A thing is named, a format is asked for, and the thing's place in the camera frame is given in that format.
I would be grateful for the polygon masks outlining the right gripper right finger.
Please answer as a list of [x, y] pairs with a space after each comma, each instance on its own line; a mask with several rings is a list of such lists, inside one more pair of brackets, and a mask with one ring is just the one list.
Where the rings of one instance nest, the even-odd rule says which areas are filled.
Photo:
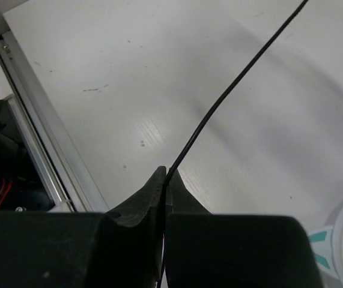
[[308, 236], [293, 217], [212, 214], [179, 173], [166, 190], [169, 287], [321, 287]]

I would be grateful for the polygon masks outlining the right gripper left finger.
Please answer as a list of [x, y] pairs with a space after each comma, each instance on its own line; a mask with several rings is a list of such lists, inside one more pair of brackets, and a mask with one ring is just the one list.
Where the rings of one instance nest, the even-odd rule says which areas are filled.
[[165, 176], [105, 213], [0, 212], [0, 287], [154, 287]]

